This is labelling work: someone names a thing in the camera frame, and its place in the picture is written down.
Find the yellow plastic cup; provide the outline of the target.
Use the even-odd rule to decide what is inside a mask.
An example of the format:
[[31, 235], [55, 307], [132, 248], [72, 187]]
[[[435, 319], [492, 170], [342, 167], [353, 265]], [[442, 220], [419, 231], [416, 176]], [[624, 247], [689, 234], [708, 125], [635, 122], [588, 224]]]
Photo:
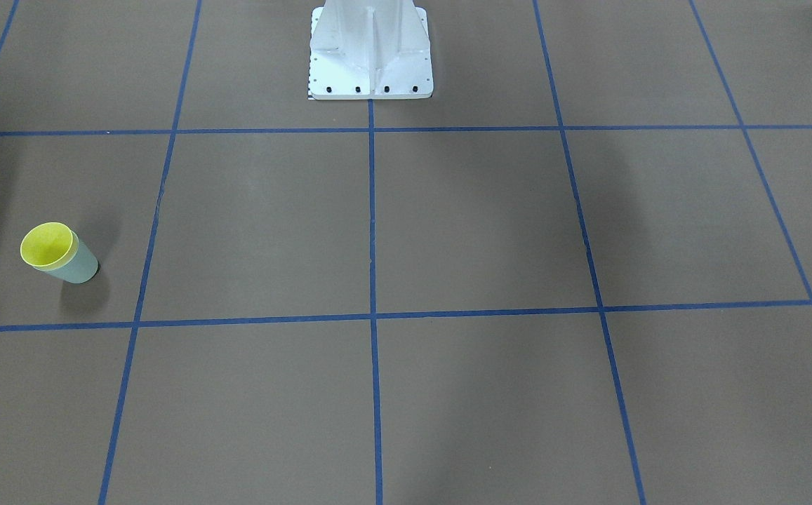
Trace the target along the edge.
[[81, 239], [66, 224], [46, 222], [21, 240], [21, 259], [38, 271], [55, 271], [69, 264], [81, 249]]

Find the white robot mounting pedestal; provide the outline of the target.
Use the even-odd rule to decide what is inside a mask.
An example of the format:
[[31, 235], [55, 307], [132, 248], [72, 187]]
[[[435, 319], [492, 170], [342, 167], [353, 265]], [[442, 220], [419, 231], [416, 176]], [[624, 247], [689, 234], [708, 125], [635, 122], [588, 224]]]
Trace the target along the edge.
[[434, 94], [426, 10], [412, 1], [326, 1], [310, 16], [311, 100], [419, 100]]

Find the light green plastic cup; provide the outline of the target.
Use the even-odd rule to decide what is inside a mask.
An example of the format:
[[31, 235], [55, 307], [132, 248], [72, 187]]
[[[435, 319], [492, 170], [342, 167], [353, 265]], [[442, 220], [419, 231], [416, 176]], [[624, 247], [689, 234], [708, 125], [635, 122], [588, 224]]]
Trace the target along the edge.
[[88, 249], [77, 234], [72, 234], [72, 242], [68, 252], [55, 265], [35, 267], [61, 281], [82, 284], [91, 281], [100, 269], [100, 262], [91, 250]]

